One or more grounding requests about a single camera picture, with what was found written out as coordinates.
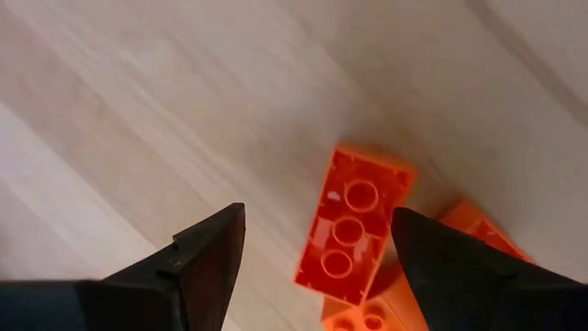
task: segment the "toy block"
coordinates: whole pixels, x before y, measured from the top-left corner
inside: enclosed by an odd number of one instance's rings
[[[294,281],[361,304],[390,240],[392,211],[415,177],[414,169],[392,158],[337,147]]]
[[[517,248],[480,209],[467,200],[461,201],[447,212],[440,222],[470,234],[506,254],[530,261],[530,258]],[[369,314],[368,307],[371,306],[379,308],[381,323],[367,322],[368,318],[374,315]],[[327,331],[428,330],[418,302],[398,262],[391,267],[380,268],[367,300],[359,307],[325,298],[321,320]]]

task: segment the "orange plastic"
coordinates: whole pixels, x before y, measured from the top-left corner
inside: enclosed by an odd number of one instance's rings
[[[440,222],[471,234],[513,257],[531,261],[480,209],[467,200],[461,201]],[[367,323],[368,307],[373,306],[381,312],[379,320],[383,322],[379,324],[380,328],[374,328],[377,324]],[[366,302],[360,307],[325,298],[321,320],[327,331],[428,330],[408,280],[401,271],[400,263],[380,268]]]
[[[416,177],[407,165],[340,145],[333,154],[295,282],[361,304]]]

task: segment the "wooden floor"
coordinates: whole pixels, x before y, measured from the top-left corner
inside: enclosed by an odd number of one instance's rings
[[[352,140],[420,169],[418,211],[468,195],[587,281],[588,51],[571,31],[588,10],[526,8],[0,1],[0,277],[104,277],[243,201],[224,329],[319,330],[320,297],[291,281],[330,152]]]

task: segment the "light wood surface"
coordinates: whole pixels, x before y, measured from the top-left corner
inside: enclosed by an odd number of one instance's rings
[[[104,277],[243,201],[224,329],[319,330],[292,279],[352,140],[419,168],[416,210],[470,196],[587,281],[588,66],[559,38],[587,23],[549,31],[566,62],[506,3],[0,1],[0,277]]]

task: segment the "wood grain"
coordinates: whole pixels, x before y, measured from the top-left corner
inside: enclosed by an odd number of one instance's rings
[[[103,277],[238,200],[224,329],[319,330],[321,298],[292,278],[330,152],[351,140],[419,168],[416,210],[468,195],[538,263],[588,280],[586,126],[478,14],[1,1],[0,276]]]

